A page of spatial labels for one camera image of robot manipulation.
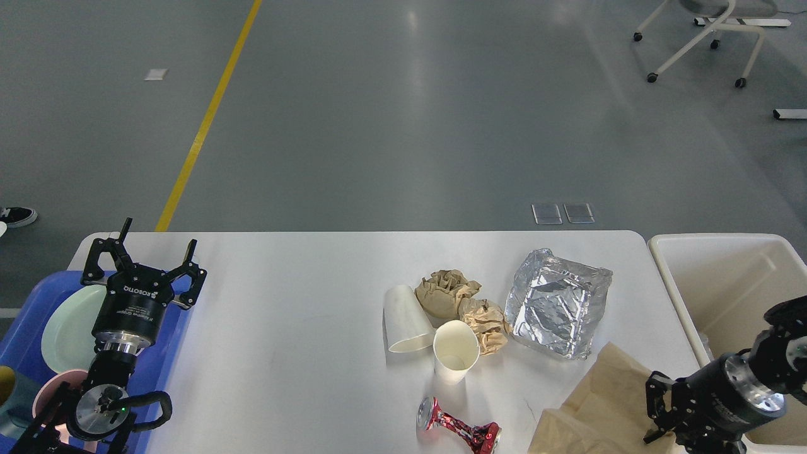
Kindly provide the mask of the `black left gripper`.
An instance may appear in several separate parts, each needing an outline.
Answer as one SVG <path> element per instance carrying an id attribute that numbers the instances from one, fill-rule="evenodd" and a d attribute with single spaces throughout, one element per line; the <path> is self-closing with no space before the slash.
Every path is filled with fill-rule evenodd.
<path id="1" fill-rule="evenodd" d="M 196 304 L 207 271 L 193 261 L 196 239 L 189 241 L 182 264 L 170 271 L 146 265 L 136 267 L 124 247 L 132 222 L 132 218 L 125 219 L 118 238 L 93 239 L 84 262 L 81 284 L 87 286 L 103 281 L 105 275 L 98 261 L 102 253 L 109 253 L 116 272 L 107 279 L 107 295 L 93 324 L 92 336 L 101 343 L 121 339 L 123 334 L 135 336 L 139 338 L 137 347 L 144 349 L 156 344 L 167 305 L 173 303 L 189 310 Z M 177 295 L 173 283 L 185 276 L 190 278 L 189 288 Z"/>

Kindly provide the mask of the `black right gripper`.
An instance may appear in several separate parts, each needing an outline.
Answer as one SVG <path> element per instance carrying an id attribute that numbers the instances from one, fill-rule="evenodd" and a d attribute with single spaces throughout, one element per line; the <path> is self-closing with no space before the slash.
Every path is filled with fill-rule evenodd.
<path id="1" fill-rule="evenodd" d="M 653 426 L 643 442 L 675 434 L 687 453 L 747 453 L 747 432 L 783 417 L 784 395 L 755 379 L 743 356 L 723 354 L 686 378 L 652 371 L 645 384 Z M 672 409 L 664 397 L 672 391 Z"/>

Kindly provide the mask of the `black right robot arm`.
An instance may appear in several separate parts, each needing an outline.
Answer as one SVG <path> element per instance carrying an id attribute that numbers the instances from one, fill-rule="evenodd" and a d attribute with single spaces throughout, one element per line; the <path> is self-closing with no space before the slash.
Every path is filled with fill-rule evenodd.
<path id="1" fill-rule="evenodd" d="M 726 353 L 694 374 L 671 379 L 653 371 L 646 380 L 647 445 L 675 435 L 689 453 L 744 453 L 744 434 L 786 412 L 785 396 L 805 403 L 806 298 L 764 313 L 770 327 L 754 346 Z"/>

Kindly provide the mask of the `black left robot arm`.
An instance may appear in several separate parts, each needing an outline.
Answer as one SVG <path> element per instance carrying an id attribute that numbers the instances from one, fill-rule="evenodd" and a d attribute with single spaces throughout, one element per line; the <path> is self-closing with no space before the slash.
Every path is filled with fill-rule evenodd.
<path id="1" fill-rule="evenodd" d="M 192 308 L 207 271 L 194 262 L 195 239 L 171 270 L 134 262 L 124 245 L 131 224 L 126 219 L 115 238 L 93 240 L 84 262 L 81 285 L 104 291 L 90 330 L 93 359 L 86 376 L 78 386 L 59 382 L 12 453 L 87 453 L 94 443 L 125 453 L 130 436 L 171 419 L 169 393 L 132 393 L 129 383 L 139 356 L 158 342 L 169 307 Z"/>

